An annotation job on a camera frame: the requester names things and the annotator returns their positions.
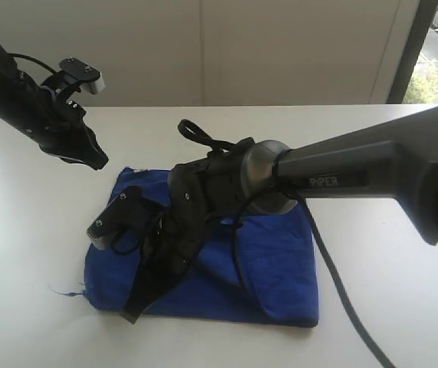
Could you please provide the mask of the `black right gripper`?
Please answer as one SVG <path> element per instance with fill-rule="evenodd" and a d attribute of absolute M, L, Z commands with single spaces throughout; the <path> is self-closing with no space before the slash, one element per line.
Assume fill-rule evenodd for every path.
<path fill-rule="evenodd" d="M 170 207 L 162 220 L 157 249 L 144 245 L 130 293 L 120 315 L 131 324 L 170 293 L 192 268 L 211 232 L 224 217 L 234 217 L 252 197 L 245 187 L 249 148 L 175 165 L 168 177 Z"/>

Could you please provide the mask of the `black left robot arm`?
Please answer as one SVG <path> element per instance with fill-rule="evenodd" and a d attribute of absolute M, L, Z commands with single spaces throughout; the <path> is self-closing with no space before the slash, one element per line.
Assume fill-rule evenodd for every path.
<path fill-rule="evenodd" d="M 101 72 L 75 57 L 59 64 L 41 84 L 16 62 L 18 54 L 0 44 L 0 119 L 66 163 L 103 169 L 109 159 L 94 131 L 84 122 L 85 109 L 72 95 L 104 89 Z"/>

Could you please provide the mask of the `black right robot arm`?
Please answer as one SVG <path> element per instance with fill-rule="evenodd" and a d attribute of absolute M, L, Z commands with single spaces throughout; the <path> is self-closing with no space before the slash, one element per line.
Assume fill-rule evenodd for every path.
<path fill-rule="evenodd" d="M 143 233 L 122 310 L 129 322 L 183 281 L 223 218 L 284 214 L 310 198 L 392 198 L 438 242 L 438 107 L 297 149 L 216 140 L 186 119 L 178 130 L 209 153 L 169 173 L 170 204 Z"/>

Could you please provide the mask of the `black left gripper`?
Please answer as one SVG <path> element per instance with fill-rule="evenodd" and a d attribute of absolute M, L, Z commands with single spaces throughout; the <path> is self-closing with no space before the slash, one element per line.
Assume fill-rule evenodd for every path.
<path fill-rule="evenodd" d="M 0 73 L 1 120 L 37 143 L 44 153 L 101 170 L 109 158 L 84 116 L 84 109 L 75 104 L 56 103 L 52 93 L 25 72 L 17 71 L 13 77 Z"/>

